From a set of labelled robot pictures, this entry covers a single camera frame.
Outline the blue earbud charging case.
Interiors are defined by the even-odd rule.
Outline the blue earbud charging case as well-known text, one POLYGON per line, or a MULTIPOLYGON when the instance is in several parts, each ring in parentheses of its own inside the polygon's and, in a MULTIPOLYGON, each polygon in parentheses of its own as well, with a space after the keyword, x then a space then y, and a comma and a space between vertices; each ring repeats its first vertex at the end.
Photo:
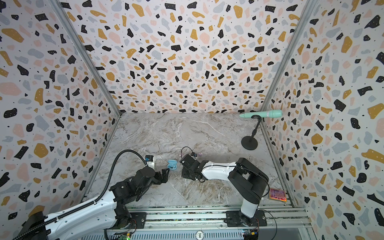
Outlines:
POLYGON ((168 160, 167 168, 170 170, 176 170, 178 167, 178 161, 176 160, 168 160))

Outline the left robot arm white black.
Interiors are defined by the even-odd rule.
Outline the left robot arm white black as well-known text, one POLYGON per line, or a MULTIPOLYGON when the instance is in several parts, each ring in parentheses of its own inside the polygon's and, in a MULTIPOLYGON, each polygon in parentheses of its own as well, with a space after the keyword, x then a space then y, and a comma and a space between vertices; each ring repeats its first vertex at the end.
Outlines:
POLYGON ((136 220, 126 205, 139 201, 152 185, 168 181, 168 168, 156 172, 144 167, 136 175, 109 187, 104 194, 69 209, 33 214, 17 240, 77 240, 98 230, 125 227, 136 220))

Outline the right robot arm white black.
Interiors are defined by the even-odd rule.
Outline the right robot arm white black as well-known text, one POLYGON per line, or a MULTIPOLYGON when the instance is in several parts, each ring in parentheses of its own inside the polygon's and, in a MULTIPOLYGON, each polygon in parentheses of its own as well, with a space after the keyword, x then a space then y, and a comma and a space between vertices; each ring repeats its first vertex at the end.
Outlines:
POLYGON ((266 189, 270 189, 268 176, 245 158, 239 158, 233 163, 214 163, 199 162, 192 156, 185 155, 180 163, 183 166, 184 179, 230 182, 243 197, 241 214, 248 219, 254 217, 266 189))

